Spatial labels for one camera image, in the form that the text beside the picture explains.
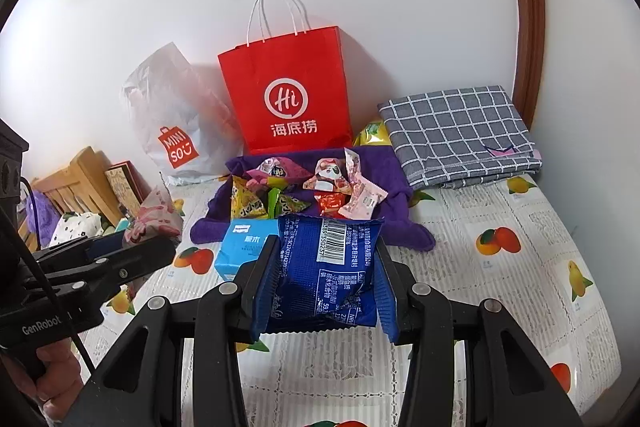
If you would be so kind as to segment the person's left hand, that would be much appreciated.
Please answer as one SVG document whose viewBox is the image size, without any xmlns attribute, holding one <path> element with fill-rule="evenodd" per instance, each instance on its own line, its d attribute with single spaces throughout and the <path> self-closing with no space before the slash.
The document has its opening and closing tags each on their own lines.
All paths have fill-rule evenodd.
<svg viewBox="0 0 640 427">
<path fill-rule="evenodd" d="M 26 397 L 37 403 L 50 426 L 59 424 L 74 404 L 84 384 L 80 364 L 70 349 L 72 340 L 66 338 L 37 350 L 37 358 L 46 366 L 44 373 L 33 381 L 17 361 L 7 355 L 1 360 L 13 384 Z"/>
</svg>

